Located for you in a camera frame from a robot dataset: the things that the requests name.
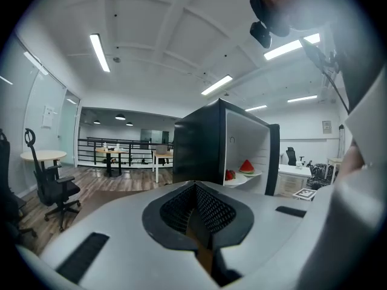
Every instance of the chair armrest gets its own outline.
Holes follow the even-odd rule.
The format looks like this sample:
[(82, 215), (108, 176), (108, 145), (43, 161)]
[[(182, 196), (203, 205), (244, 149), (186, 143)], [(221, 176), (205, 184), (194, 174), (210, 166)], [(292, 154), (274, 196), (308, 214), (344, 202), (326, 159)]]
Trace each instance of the chair armrest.
[(59, 169), (60, 167), (62, 167), (62, 166), (61, 166), (61, 165), (58, 165), (58, 166), (52, 166), (52, 167), (48, 167), (46, 170), (47, 170), (47, 171), (57, 170), (57, 169)]
[(63, 184), (63, 183), (65, 183), (65, 182), (73, 181), (74, 179), (75, 179), (75, 177), (73, 177), (73, 176), (63, 177), (63, 178), (61, 178), (61, 179), (57, 179), (56, 182), (57, 182), (58, 184)]

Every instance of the black railing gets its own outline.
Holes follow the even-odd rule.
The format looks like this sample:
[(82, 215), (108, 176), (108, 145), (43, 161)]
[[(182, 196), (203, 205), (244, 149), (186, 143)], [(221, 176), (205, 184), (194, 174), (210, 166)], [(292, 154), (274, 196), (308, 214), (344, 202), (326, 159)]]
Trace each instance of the black railing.
[(120, 149), (125, 149), (128, 152), (121, 154), (122, 164), (126, 164), (125, 160), (128, 160), (129, 167), (132, 164), (149, 164), (152, 162), (153, 151), (152, 146), (167, 145), (168, 150), (173, 149), (172, 143), (161, 144), (152, 143), (147, 141), (134, 141), (134, 140), (118, 140), (113, 138), (79, 138), (78, 139), (78, 161), (91, 161), (94, 165), (97, 163), (104, 163), (105, 156), (97, 156), (96, 148), (103, 147), (103, 144), (119, 144)]

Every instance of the person's arm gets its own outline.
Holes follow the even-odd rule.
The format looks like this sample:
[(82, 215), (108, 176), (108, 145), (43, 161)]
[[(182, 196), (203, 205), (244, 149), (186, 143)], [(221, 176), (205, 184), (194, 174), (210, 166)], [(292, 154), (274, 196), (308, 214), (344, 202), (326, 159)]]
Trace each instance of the person's arm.
[(348, 174), (353, 173), (356, 170), (360, 170), (364, 165), (364, 160), (360, 154), (360, 150), (356, 145), (356, 142), (352, 140), (351, 146), (346, 152), (343, 162), (340, 165), (339, 174), (337, 174), (336, 181), (340, 181)]

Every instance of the red fruit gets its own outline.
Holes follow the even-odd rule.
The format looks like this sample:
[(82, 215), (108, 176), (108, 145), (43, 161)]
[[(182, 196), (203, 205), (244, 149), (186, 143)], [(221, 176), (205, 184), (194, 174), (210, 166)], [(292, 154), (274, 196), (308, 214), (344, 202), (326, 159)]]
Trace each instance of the red fruit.
[(239, 171), (244, 172), (244, 173), (254, 173), (254, 167), (250, 163), (249, 160), (246, 160), (243, 162), (242, 166), (239, 168)]

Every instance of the round table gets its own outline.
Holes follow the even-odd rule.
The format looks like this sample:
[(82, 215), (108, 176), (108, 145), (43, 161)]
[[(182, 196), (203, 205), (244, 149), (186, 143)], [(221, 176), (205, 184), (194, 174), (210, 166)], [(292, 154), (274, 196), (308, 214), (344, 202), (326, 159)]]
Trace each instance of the round table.
[[(45, 171), (44, 161), (52, 160), (54, 162), (54, 166), (56, 166), (57, 165), (56, 161), (67, 155), (66, 152), (63, 152), (61, 150), (36, 150), (35, 154), (36, 154), (36, 159), (41, 162), (43, 172)], [(31, 151), (20, 154), (20, 157), (26, 161), (34, 161), (34, 157), (32, 156)], [(57, 171), (56, 171), (55, 177), (56, 179), (59, 179), (59, 175)]]
[[(128, 153), (127, 150), (108, 150), (106, 151), (104, 147), (96, 148), (96, 152), (106, 154), (106, 169), (109, 177), (118, 177), (122, 174), (121, 171), (121, 154)], [(119, 156), (119, 172), (116, 173), (111, 168), (111, 154), (116, 153)]]

